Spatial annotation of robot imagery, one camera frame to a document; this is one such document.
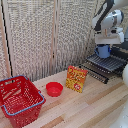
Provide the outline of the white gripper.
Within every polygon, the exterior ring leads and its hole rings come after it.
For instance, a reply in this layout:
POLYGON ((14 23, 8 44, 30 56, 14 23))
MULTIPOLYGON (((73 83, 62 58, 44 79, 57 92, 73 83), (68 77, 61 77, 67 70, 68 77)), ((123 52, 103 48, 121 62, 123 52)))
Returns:
POLYGON ((96 44, 121 44, 124 42, 124 34, 122 32, 112 33, 106 36, 103 33, 98 33, 95 35, 96 44))

